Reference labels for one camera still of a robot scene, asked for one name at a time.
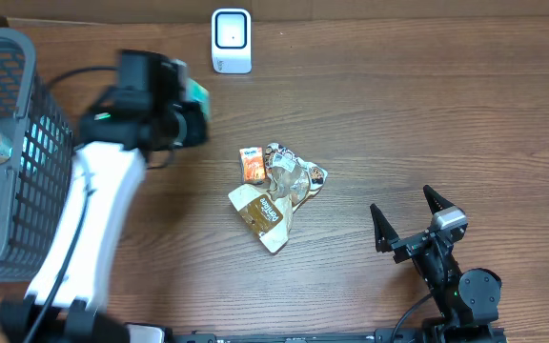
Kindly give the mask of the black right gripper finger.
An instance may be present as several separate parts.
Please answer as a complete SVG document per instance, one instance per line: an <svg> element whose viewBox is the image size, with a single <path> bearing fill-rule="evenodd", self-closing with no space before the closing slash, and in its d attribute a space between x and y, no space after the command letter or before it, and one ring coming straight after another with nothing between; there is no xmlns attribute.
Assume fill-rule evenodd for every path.
<svg viewBox="0 0 549 343"><path fill-rule="evenodd" d="M392 245L399 240L399 236L376 204L370 206L370 212L375 228L376 250L390 252Z"/></svg>
<svg viewBox="0 0 549 343"><path fill-rule="evenodd" d="M432 214L455 206L455 204L440 195L429 185L423 187L423 193Z"/></svg>

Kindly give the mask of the teal tissue packet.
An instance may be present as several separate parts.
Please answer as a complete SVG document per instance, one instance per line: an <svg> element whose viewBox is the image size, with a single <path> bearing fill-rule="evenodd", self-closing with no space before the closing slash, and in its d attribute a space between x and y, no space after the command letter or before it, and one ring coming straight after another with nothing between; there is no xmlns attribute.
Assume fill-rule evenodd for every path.
<svg viewBox="0 0 549 343"><path fill-rule="evenodd" d="M190 102L197 102L206 121L211 120L211 105L209 92L192 78L186 83L186 98Z"/></svg>

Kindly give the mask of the small orange snack packet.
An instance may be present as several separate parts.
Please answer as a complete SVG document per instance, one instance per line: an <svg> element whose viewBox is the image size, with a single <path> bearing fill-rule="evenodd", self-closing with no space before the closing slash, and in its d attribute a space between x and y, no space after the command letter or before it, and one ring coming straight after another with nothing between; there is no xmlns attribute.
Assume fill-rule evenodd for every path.
<svg viewBox="0 0 549 343"><path fill-rule="evenodd" d="M249 147L239 150L242 182L262 184L266 179L263 150L261 147Z"/></svg>

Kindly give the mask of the dried mushroom plastic bag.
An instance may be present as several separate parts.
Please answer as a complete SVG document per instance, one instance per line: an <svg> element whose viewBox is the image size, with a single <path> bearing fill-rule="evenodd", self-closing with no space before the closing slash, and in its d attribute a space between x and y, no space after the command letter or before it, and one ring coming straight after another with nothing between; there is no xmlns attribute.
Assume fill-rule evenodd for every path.
<svg viewBox="0 0 549 343"><path fill-rule="evenodd" d="M294 213L321 191L328 172L279 143L262 150L265 181L242 182L228 198L266 250L276 253L289 240Z"/></svg>

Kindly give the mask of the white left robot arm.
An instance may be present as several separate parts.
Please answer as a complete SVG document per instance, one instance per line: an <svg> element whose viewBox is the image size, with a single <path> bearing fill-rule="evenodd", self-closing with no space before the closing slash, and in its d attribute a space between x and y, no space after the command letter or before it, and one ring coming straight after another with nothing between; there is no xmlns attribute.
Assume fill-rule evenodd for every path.
<svg viewBox="0 0 549 343"><path fill-rule="evenodd" d="M0 304L9 342L171 342L170 329L106 313L112 264L150 157L208 139L209 94L188 65L118 53L116 82L78 122L72 178L51 248L21 300Z"/></svg>

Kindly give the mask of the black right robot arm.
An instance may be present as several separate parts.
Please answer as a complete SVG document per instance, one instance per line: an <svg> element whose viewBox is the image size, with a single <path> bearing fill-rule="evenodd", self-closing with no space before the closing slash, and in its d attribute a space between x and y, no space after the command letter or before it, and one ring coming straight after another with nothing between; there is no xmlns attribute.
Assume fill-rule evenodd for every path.
<svg viewBox="0 0 549 343"><path fill-rule="evenodd" d="M429 289L391 330L376 330L376 338L383 342L505 342L504 330L492 326L498 320L500 277L483 268L464 272L453 257L454 244L467 231L465 211L428 185L423 193L432 214L430 225L406 238L399 237L376 204L370 206L376 250L390 252L396 263L412 261ZM403 331L408 317L429 300L435 301L440 316Z"/></svg>

